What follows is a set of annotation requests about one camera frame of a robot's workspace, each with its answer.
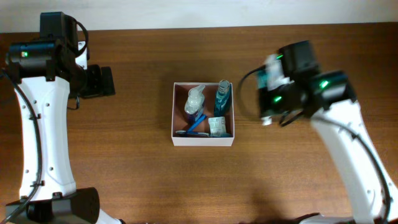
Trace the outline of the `blue white toothbrush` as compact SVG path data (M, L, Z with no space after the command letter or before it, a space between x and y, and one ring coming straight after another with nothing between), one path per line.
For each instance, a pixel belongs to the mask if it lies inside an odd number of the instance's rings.
M209 133L195 132L195 131L184 131L184 130L178 130L175 132L175 134L182 138L209 138L210 137Z

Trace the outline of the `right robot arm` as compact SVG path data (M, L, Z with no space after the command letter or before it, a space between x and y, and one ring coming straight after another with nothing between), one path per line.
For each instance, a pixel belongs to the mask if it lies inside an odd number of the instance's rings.
M281 47L259 68L259 107L264 126L284 127L307 118L330 153L352 214L311 213L295 223L397 223L397 186L369 137L348 76L322 72L309 41Z

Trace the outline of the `green white soap bar box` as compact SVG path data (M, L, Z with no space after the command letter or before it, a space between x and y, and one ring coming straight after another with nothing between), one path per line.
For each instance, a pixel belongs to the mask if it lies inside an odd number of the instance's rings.
M224 116L208 119L210 136L213 138L230 138L231 134L226 131L226 120Z

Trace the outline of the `red green toothpaste tube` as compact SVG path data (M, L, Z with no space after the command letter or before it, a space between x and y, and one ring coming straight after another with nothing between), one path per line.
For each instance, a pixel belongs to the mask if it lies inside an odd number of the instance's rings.
M263 126L272 124L272 105L271 95L267 87L267 73L266 69L262 68L257 72L257 89L259 98L260 119Z

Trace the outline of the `blue disposable razor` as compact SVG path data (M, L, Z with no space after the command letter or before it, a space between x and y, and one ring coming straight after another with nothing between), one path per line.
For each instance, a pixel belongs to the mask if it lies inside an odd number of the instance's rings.
M186 131L186 133L192 133L194 131L194 129L200 124L202 123L205 119L207 118L207 115L203 114L201 115Z

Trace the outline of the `teal mouthwash bottle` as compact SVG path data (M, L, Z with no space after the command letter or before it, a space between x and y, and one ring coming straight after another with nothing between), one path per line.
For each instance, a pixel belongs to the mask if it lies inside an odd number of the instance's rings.
M221 80L216 91L214 116L220 117L229 110L231 96L231 84L227 80Z

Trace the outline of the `clear hand soap pump bottle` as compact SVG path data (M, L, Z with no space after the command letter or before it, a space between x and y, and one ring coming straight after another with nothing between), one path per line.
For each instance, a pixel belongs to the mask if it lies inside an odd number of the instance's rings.
M187 116L187 121L190 124L196 122L204 111L205 96L203 90L205 85L198 85L189 90L188 98L185 103L184 111Z

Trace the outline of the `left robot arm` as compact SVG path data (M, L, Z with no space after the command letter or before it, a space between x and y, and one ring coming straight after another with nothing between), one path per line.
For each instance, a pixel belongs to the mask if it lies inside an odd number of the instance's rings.
M68 153L69 100L115 94L109 67L89 65L83 25L62 12L40 15L36 40L13 43L2 74L14 87L22 121L24 172L5 223L116 223L98 191L78 189Z

